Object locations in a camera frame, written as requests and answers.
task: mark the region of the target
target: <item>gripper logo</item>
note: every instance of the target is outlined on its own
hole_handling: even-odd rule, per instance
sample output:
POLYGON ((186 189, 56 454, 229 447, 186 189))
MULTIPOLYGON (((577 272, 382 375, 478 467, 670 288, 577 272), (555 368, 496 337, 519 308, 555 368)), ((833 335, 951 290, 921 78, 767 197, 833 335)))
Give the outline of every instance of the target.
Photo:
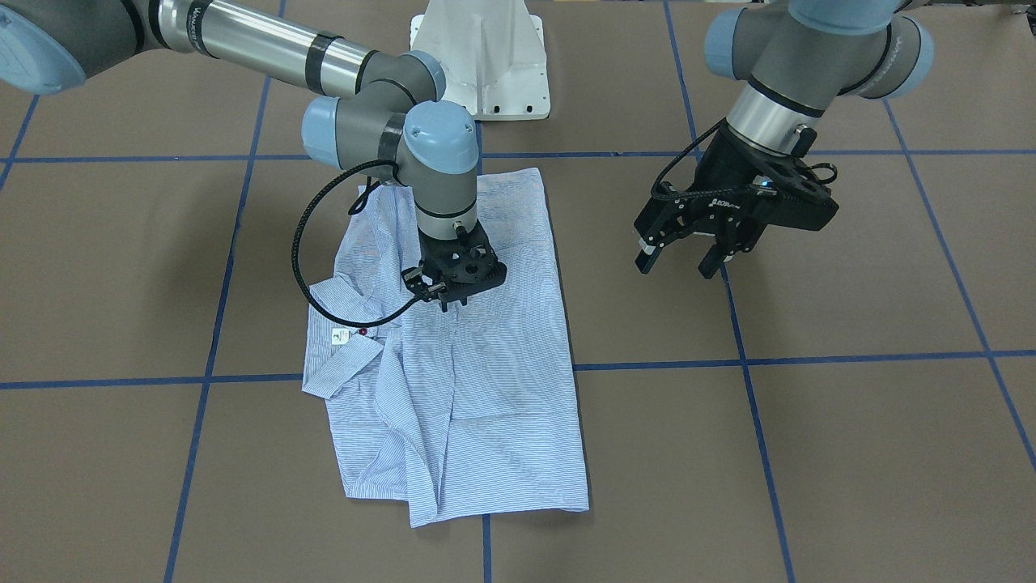
POLYGON ((191 9, 191 13, 188 14, 188 38, 199 52, 203 52, 203 48, 201 46, 201 34, 199 34, 198 25, 204 11, 205 8, 203 6, 195 6, 191 9))
POLYGON ((714 198, 713 201, 709 203, 709 206, 725 206, 727 208, 738 208, 738 209, 741 208, 741 206, 738 206, 733 202, 727 202, 721 198, 714 198))

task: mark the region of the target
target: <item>black ring band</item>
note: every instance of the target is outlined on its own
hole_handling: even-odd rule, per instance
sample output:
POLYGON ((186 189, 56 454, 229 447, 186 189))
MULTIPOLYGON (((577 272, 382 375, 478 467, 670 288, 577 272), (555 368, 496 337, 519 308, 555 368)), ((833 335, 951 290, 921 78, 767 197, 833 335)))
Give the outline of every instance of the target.
POLYGON ((855 91, 860 87, 863 87, 864 85, 867 84, 868 81, 873 79, 873 77, 877 75, 877 71, 882 69, 882 65, 885 64, 885 57, 889 56, 889 49, 891 47, 892 47, 892 23, 889 23, 889 26, 885 28, 885 50, 882 51, 882 58, 877 59, 877 64, 875 64, 874 68, 870 69, 870 72, 868 72, 863 79, 861 79, 859 83, 854 83, 853 85, 843 88, 841 91, 838 91, 838 94, 844 95, 845 93, 855 91))
POLYGON ((352 91, 353 93, 359 92, 361 81, 364 80, 364 70, 367 69, 367 63, 371 62, 371 57, 373 57, 375 54, 377 54, 377 51, 371 51, 370 53, 367 53, 367 56, 364 57, 364 62, 359 63, 359 69, 356 70, 356 88, 354 91, 352 91))
POLYGON ((133 23, 133 30, 137 34, 137 48, 134 49, 133 54, 139 55, 141 51, 144 50, 144 21, 140 18, 140 12, 137 11, 137 6, 134 5, 133 0, 122 0, 122 7, 125 8, 126 14, 130 17, 130 21, 133 23))
POLYGON ((320 71, 323 68, 323 59, 327 54, 327 48, 339 38, 341 36, 332 36, 323 32, 318 32, 316 38, 310 45, 310 51, 306 54, 306 86, 314 93, 327 94, 323 90, 320 71))
POLYGON ((403 91, 406 94, 411 104, 418 105, 418 99, 413 98, 413 93, 411 93, 410 90, 404 87, 399 81, 393 81, 392 79, 375 79, 374 81, 371 81, 371 83, 377 83, 379 81, 395 85, 400 91, 403 91))
POLYGON ((798 101, 794 101, 785 97, 784 95, 778 93, 777 91, 774 91, 770 87, 767 87, 766 85, 762 84, 761 81, 759 81, 755 77, 749 77, 748 84, 751 85, 753 89, 762 93, 770 100, 776 103, 777 105, 780 105, 781 107, 785 107, 787 109, 790 109, 792 111, 797 111, 803 115, 808 115, 810 117, 821 117, 822 115, 824 115, 823 109, 813 109, 809 106, 805 106, 798 101))
POLYGON ((476 202, 478 202, 478 200, 472 200, 471 203, 467 205, 467 208, 464 208, 463 210, 460 210, 458 212, 451 212, 449 214, 441 214, 439 212, 432 212, 431 210, 428 210, 425 207, 423 207, 421 204, 418 204, 416 201, 414 201, 413 205, 416 206, 419 210, 421 210, 422 212, 428 214, 429 216, 433 216, 433 217, 436 217, 436 218, 454 218, 454 217, 460 216, 461 214, 467 212, 471 208, 474 208, 474 203, 476 202))
MULTIPOLYGON (((396 159, 399 141, 403 138, 403 123, 405 121, 406 114, 403 113, 394 113, 388 121, 385 121, 384 129, 381 129, 381 139, 378 141, 378 159, 396 159)), ((406 185, 400 181, 396 168, 393 168, 391 180, 382 178, 381 181, 388 185, 406 185)))
POLYGON ((903 83, 906 83, 906 81, 908 81, 908 80, 910 80, 910 78, 911 78, 911 75, 913 75, 913 74, 914 74, 914 69, 915 69, 915 68, 917 68, 917 63, 918 63, 918 62, 920 62, 920 60, 921 60, 921 45, 920 45, 920 42, 923 42, 923 41, 924 41, 924 35, 923 35, 923 34, 921 34, 921 26, 920 26, 920 25, 918 25, 918 24, 917 24, 916 22, 914 22, 914 19, 911 19, 911 18, 908 18, 906 20, 909 20, 909 21, 911 22, 911 24, 913 24, 913 25, 914 25, 914 28, 916 28, 916 29, 917 29, 917 33, 918 33, 918 36, 919 36, 919 38, 920 38, 920 41, 919 41, 919 43, 918 43, 918 46, 917 46, 917 57, 916 57, 916 58, 914 59, 914 66, 912 66, 912 67, 910 68, 910 72, 909 72, 909 74, 906 75, 906 79, 903 79, 903 82, 902 82, 902 83, 900 83, 900 84, 896 85, 896 88, 895 88, 895 89, 892 89, 892 90, 891 90, 891 91, 889 91, 888 93, 885 93, 884 95, 882 95, 882 96, 880 96, 880 97, 876 97, 876 98, 879 98, 879 99, 881 99, 881 98, 884 98, 884 97, 887 97, 887 96, 891 95, 892 93, 895 93, 896 91, 898 91, 898 90, 899 90, 899 87, 902 87, 902 86, 903 86, 903 83))
POLYGON ((154 35, 154 39, 159 41, 159 45, 169 49, 165 37, 162 36, 162 25, 159 24, 159 4, 161 3, 162 0, 151 0, 151 4, 147 10, 147 20, 151 26, 151 34, 154 35))
POLYGON ((191 46, 196 51, 206 57, 212 57, 212 55, 205 49, 205 40, 201 36, 201 23, 205 20, 205 10, 211 3, 212 0, 194 0, 191 2, 191 7, 188 8, 188 40, 191 41, 191 46))

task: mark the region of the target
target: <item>white pedestal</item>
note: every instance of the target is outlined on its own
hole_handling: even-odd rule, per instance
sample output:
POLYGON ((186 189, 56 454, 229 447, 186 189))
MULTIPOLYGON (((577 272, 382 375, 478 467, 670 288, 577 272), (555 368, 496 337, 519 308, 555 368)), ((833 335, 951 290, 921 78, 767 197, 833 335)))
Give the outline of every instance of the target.
POLYGON ((410 48, 442 63, 442 98, 476 119, 550 114, 543 21, 523 0, 431 0, 410 24, 410 48))

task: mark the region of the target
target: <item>black cable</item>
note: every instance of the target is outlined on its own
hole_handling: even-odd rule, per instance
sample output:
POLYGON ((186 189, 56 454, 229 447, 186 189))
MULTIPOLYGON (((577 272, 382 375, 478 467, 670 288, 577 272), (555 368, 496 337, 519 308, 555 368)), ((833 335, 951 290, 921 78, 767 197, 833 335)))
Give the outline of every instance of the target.
POLYGON ((658 184, 662 183, 662 179, 665 178, 665 175, 669 173, 669 170, 672 170, 673 167, 677 166, 677 164, 680 164, 681 159, 687 157, 687 154, 690 153, 692 149, 698 147, 698 144, 700 144, 701 142, 703 142, 706 138, 708 138, 709 136, 713 135, 713 133, 715 133, 716 129, 719 129, 719 126, 720 126, 721 123, 723 123, 722 119, 720 119, 719 121, 717 121, 716 124, 713 125, 712 127, 706 129, 706 133, 701 134, 700 136, 698 136, 693 142, 691 142, 691 144, 689 146, 685 147, 684 151, 678 153, 677 157, 673 157, 665 166, 665 168, 663 168, 662 171, 658 174, 658 177, 655 178, 655 183, 652 184, 652 186, 651 186, 652 193, 654 193, 656 190, 658 190, 658 184))
MULTIPOLYGON (((357 172, 367 170, 368 168, 374 168, 377 166, 392 166, 393 173, 399 170, 399 165, 391 159, 372 159, 371 162, 365 162, 358 166, 349 168, 345 172, 339 174, 338 176, 335 177, 335 179, 327 182, 327 185, 321 188, 320 192, 318 192, 317 195, 313 197, 313 200, 310 201, 310 205, 306 207, 306 210, 303 211, 303 216, 298 220, 298 227, 295 229, 295 237, 291 240, 291 269, 295 273, 295 282, 298 283, 298 288, 301 289, 303 296, 306 297, 306 301, 309 302, 309 304, 313 307, 313 310, 317 311, 317 313, 319 313, 320 316, 326 318, 327 320, 334 322, 335 324, 341 324, 342 326, 348 326, 350 328, 374 328, 376 326, 387 324, 399 318, 403 313, 410 310, 410 307, 416 304, 421 300, 421 298, 419 298, 415 295, 413 298, 410 298, 410 300, 406 304, 403 304, 403 308, 393 313, 392 316, 382 318, 381 320, 376 320, 374 322, 350 322, 348 320, 343 320, 330 314, 316 301, 316 298, 314 298, 313 295, 310 294, 310 286, 307 285, 306 280, 303 278, 303 270, 298 266, 298 245, 303 240, 303 232, 306 230, 306 223, 309 222, 310 215, 313 214, 313 211, 316 209, 317 204, 320 204, 320 201, 323 200, 324 197, 327 196, 328 193, 330 193, 330 191, 335 190, 335 187, 338 184, 345 181, 349 176, 352 176, 357 172)), ((357 202, 353 204, 353 207, 358 205, 359 209, 353 212, 352 208, 350 208, 349 211, 350 214, 355 214, 359 210, 364 209, 364 206, 367 204, 367 197, 370 195, 372 190, 377 187, 377 185, 378 185, 377 182, 372 184, 370 179, 368 179, 367 187, 361 195, 363 203, 361 204, 359 201, 357 200, 357 202)))

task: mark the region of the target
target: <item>silver arm segment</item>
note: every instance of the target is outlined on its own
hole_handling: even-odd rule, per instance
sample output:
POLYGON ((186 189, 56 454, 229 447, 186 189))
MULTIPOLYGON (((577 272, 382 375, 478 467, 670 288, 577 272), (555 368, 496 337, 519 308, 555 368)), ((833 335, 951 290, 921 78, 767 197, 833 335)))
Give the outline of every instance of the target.
POLYGON ((441 284, 443 311, 503 282, 478 218, 474 120, 439 100, 445 74, 431 55, 387 55, 227 0, 0 0, 0 79, 31 92, 162 47, 326 95, 304 116, 307 151, 340 169, 385 161, 364 173, 412 186, 420 267, 441 284))

